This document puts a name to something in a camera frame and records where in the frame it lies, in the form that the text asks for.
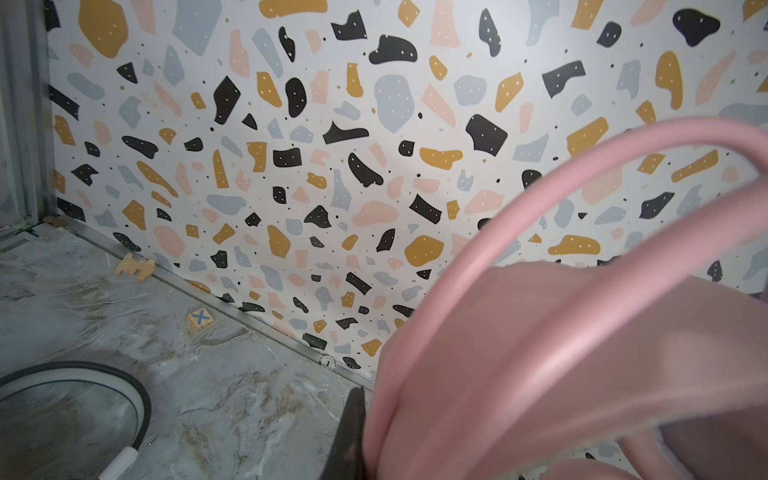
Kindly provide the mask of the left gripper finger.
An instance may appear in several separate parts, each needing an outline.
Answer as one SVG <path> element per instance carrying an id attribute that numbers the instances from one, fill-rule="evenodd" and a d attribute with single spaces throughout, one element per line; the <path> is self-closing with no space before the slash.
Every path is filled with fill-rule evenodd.
<path id="1" fill-rule="evenodd" d="M 350 390 L 320 480 L 365 480 L 362 453 L 366 420 L 365 390 Z"/>

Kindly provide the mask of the pink headphones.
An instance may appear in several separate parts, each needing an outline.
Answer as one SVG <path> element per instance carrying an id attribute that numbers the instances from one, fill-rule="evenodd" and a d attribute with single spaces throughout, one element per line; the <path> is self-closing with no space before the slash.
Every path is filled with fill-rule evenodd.
<path id="1" fill-rule="evenodd" d="M 752 183 L 599 267 L 499 267 L 536 220 L 594 178 L 649 153 L 711 144 Z M 719 416 L 759 451 L 767 306 L 693 271 L 767 227 L 767 136 L 712 117 L 659 122 L 562 164 L 464 247 L 382 349 L 362 439 L 376 479 L 489 478 L 618 439 L 644 478 L 674 468 L 651 428 Z"/>

